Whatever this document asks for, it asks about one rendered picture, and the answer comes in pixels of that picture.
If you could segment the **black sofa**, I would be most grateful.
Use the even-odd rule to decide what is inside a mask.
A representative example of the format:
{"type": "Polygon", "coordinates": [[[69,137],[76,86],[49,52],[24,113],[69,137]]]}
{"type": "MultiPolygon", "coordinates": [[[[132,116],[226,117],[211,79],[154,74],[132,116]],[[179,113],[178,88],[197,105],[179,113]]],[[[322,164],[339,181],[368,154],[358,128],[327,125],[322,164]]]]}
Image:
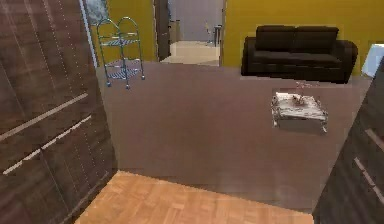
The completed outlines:
{"type": "Polygon", "coordinates": [[[246,37],[241,74],[345,84],[358,47],[329,26],[261,25],[246,37]]]}

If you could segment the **framed grey wall picture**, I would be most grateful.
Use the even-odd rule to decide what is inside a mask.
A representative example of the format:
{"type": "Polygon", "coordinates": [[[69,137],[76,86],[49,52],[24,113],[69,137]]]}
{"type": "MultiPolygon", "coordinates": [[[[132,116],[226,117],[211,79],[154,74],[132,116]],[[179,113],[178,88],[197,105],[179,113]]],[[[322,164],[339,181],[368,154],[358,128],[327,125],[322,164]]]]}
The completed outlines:
{"type": "Polygon", "coordinates": [[[97,25],[109,17],[107,0],[85,0],[87,15],[91,25],[97,25]]]}

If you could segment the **white boxy furniture piece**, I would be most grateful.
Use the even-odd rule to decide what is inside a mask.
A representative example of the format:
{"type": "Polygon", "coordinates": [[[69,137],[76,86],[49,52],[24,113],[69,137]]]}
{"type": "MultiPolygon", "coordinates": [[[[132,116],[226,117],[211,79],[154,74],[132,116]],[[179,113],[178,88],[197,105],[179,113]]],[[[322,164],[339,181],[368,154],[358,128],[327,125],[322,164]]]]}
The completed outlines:
{"type": "Polygon", "coordinates": [[[384,58],[384,44],[372,44],[362,67],[362,73],[374,77],[384,58]]]}

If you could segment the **dark brown wooden cupboard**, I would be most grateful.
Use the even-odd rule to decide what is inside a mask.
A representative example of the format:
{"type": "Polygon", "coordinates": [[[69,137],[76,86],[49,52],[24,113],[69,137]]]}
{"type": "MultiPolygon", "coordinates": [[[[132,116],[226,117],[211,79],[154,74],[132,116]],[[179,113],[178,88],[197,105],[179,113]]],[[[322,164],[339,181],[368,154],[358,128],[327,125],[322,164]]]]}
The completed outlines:
{"type": "Polygon", "coordinates": [[[79,0],[0,0],[0,224],[73,224],[115,173],[79,0]]]}
{"type": "Polygon", "coordinates": [[[314,224],[384,224],[384,58],[312,217],[314,224]]]}

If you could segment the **dark brown room door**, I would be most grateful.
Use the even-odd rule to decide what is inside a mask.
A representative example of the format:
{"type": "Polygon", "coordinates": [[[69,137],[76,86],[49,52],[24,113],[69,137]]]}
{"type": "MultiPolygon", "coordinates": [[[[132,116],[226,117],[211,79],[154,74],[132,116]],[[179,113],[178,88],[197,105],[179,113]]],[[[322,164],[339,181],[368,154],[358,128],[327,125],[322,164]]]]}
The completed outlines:
{"type": "Polygon", "coordinates": [[[168,0],[154,0],[158,57],[162,61],[170,56],[168,0]]]}

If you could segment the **dark stool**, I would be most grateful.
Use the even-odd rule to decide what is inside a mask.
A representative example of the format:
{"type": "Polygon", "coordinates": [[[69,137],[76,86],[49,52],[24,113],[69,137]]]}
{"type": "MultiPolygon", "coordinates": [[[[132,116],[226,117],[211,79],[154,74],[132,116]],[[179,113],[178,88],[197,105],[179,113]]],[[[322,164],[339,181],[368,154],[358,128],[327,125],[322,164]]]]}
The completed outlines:
{"type": "Polygon", "coordinates": [[[222,25],[214,26],[214,46],[216,47],[220,43],[222,25]]]}

